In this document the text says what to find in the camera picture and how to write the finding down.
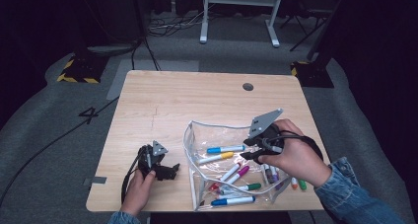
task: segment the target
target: hand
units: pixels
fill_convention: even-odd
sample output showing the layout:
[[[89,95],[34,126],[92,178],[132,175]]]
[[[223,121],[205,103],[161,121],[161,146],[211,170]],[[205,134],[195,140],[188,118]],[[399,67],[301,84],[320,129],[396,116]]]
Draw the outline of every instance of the hand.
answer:
[[[123,201],[120,211],[129,213],[132,216],[137,216],[148,202],[151,185],[154,182],[155,176],[156,172],[151,171],[144,180],[141,171],[138,169],[135,170],[135,174],[129,182],[125,200]]]
[[[289,119],[279,119],[274,123],[282,130],[304,135]],[[278,167],[297,179],[305,180],[314,187],[322,186],[331,176],[331,169],[316,155],[315,151],[305,142],[297,138],[286,138],[283,152],[279,155],[262,155],[261,163]]]

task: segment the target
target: yellow marker cap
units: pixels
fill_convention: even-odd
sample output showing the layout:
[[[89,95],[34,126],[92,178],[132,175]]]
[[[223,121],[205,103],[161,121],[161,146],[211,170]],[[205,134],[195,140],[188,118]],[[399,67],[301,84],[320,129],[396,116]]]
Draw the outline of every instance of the yellow marker cap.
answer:
[[[222,159],[231,158],[233,156],[234,156],[234,152],[221,153]]]

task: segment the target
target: yellow marker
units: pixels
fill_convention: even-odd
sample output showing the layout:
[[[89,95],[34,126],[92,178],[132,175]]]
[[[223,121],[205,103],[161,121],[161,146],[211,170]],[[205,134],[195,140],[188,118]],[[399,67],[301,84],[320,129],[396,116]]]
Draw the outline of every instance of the yellow marker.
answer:
[[[216,156],[199,159],[197,161],[197,163],[202,164],[202,163],[207,163],[207,162],[213,162],[213,161],[216,161],[216,160],[231,158],[233,156],[234,156],[234,152],[226,152],[226,153],[221,153],[221,154],[216,155]]]

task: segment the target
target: person's left hand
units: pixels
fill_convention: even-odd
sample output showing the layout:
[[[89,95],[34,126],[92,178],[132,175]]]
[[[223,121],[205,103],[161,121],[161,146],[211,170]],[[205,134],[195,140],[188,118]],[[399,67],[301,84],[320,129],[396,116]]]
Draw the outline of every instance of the person's left hand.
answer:
[[[135,174],[129,182],[125,200],[120,207],[120,211],[137,216],[148,202],[151,185],[154,182],[155,176],[156,172],[151,171],[144,180],[141,171],[138,169],[135,170]]]

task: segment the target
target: person's right hand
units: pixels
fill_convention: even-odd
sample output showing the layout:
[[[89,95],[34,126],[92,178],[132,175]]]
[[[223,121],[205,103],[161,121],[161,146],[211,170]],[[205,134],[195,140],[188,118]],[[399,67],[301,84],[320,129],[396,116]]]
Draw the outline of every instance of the person's right hand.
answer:
[[[288,130],[304,135],[289,119],[274,121],[280,131]],[[258,161],[282,169],[290,176],[302,179],[314,187],[320,187],[331,176],[331,169],[316,155],[315,151],[298,138],[286,138],[283,152],[279,155],[262,155]]]

